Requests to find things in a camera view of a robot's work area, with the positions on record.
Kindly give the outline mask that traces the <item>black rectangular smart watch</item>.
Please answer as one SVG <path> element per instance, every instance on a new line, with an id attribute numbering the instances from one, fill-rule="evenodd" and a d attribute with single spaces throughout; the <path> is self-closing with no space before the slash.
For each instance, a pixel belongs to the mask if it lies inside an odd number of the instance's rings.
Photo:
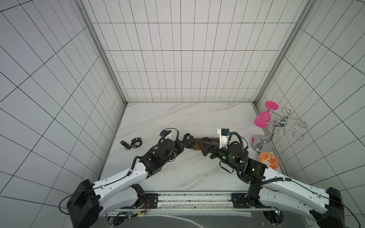
<path id="1" fill-rule="evenodd" d="M 130 150 L 130 149 L 136 149 L 138 147 L 140 147 L 143 144 L 143 141 L 140 137 L 134 138 L 130 143 L 127 143 L 126 141 L 122 140 L 120 142 L 120 144 L 122 146 L 125 147 L 126 150 Z"/>

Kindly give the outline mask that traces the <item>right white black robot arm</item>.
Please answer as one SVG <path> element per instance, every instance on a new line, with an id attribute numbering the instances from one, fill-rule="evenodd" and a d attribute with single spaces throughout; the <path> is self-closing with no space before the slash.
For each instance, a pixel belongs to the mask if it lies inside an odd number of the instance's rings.
<path id="1" fill-rule="evenodd" d="M 217 140 L 198 141 L 204 156 L 219 159 L 249 185 L 239 204 L 250 208 L 277 208 L 302 215 L 321 228 L 345 227 L 345 206 L 339 190 L 309 186 L 249 157 L 242 142 L 220 146 Z"/>

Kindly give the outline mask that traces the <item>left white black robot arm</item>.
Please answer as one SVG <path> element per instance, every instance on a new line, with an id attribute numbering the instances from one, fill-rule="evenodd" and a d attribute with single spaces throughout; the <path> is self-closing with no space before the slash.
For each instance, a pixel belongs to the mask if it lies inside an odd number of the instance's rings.
<path id="1" fill-rule="evenodd" d="M 183 141 L 166 135 L 145 155 L 136 156 L 129 169 L 104 180 L 81 182 L 66 203 L 72 226 L 89 228 L 116 209 L 141 207 L 145 191 L 139 183 L 160 172 L 183 151 Z"/>

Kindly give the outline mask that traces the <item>black round wrist watch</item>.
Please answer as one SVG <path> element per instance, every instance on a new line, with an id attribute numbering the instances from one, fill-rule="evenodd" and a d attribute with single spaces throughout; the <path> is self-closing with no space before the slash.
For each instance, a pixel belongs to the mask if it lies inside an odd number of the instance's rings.
<path id="1" fill-rule="evenodd" d="M 189 133 L 185 134 L 183 137 L 183 146 L 187 149 L 193 149 L 195 145 L 195 138 Z"/>

